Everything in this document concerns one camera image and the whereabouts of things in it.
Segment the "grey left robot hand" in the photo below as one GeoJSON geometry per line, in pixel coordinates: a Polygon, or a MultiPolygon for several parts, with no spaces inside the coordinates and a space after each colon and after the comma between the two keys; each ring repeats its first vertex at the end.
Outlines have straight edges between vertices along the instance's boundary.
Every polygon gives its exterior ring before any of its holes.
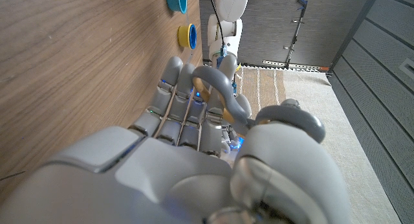
{"type": "Polygon", "coordinates": [[[222,127],[222,149],[225,153],[230,153],[231,151],[239,151],[242,148],[242,145],[245,141],[243,137],[240,137],[233,127],[225,126],[222,127]]]}

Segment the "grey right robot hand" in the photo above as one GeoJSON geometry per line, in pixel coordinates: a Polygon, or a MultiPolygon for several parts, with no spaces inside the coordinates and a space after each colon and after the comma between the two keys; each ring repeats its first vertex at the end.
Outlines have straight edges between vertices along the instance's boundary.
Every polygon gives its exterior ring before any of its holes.
{"type": "Polygon", "coordinates": [[[349,223],[323,123],[294,99],[256,116],[215,67],[169,59],[148,109],[53,155],[1,206],[2,223],[349,223]],[[245,139],[222,149],[222,127],[245,139]]]}

